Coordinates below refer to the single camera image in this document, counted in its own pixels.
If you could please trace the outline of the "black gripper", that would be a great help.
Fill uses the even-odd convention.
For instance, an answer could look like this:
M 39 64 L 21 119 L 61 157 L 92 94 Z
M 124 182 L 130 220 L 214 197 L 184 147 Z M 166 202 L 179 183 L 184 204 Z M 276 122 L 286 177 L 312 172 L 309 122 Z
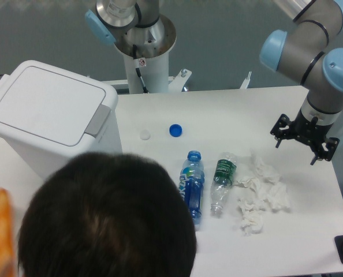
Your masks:
M 287 115 L 281 114 L 270 134 L 277 142 L 276 148 L 279 148 L 283 140 L 291 139 L 310 146 L 314 153 L 310 165 L 314 165 L 315 162 L 322 160 L 330 162 L 337 150 L 340 140 L 336 137 L 327 137 L 332 125 L 333 114 L 301 109 L 293 122 Z

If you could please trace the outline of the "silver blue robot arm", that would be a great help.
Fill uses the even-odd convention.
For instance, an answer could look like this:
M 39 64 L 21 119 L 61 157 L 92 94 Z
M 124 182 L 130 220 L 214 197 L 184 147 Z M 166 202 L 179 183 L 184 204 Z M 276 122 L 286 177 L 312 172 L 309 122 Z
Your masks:
M 343 1 L 277 1 L 296 24 L 276 30 L 264 42 L 259 59 L 308 90 L 294 120 L 280 116 L 271 134 L 280 143 L 296 140 L 310 147 L 314 160 L 330 161 L 340 143 L 327 134 L 343 110 L 343 48 L 326 53 L 343 30 Z M 169 51 L 176 41 L 173 23 L 158 1 L 97 1 L 85 14 L 92 33 L 122 54 L 130 93 L 171 92 Z

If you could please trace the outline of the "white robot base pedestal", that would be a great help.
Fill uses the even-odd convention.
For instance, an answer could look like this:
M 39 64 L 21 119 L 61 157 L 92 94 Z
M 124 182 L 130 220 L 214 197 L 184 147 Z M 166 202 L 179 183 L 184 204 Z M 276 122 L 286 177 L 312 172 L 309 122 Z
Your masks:
M 169 90 L 169 52 L 175 42 L 174 24 L 161 14 L 154 25 L 134 27 L 115 43 L 124 59 L 130 94 Z

